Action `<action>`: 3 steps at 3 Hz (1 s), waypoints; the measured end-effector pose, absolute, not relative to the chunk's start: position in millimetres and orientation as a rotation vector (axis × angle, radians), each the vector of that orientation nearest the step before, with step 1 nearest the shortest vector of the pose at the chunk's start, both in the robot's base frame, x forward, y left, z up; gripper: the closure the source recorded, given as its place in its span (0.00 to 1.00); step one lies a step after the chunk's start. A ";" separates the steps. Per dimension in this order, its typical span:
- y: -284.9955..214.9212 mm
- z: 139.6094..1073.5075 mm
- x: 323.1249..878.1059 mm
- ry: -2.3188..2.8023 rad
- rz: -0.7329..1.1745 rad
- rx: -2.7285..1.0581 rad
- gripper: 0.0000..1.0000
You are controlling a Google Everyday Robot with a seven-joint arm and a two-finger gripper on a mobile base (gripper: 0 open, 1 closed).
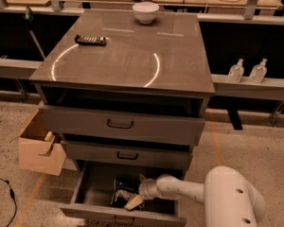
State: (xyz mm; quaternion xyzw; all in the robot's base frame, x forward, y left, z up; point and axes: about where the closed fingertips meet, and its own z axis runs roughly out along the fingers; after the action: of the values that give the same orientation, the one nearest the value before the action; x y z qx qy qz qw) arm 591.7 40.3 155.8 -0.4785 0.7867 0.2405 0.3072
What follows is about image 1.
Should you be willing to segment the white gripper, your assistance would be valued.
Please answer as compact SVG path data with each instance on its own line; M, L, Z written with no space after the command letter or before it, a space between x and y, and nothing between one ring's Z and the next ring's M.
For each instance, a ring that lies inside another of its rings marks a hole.
M143 204L144 200L153 200L158 197L156 180L147 179L143 174L139 174L139 179L141 182L138 188L139 195L133 195L124 206L128 211L132 211L135 207Z

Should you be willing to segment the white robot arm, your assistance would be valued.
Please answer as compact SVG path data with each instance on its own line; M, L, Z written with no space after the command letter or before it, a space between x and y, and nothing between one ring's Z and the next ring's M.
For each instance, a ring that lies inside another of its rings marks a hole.
M259 191L228 166L212 168L204 183L182 181L168 174L157 179L141 176L138 193L130 198L125 209L131 211L153 199L180 197L204 206L206 227L257 227L266 214L265 200Z

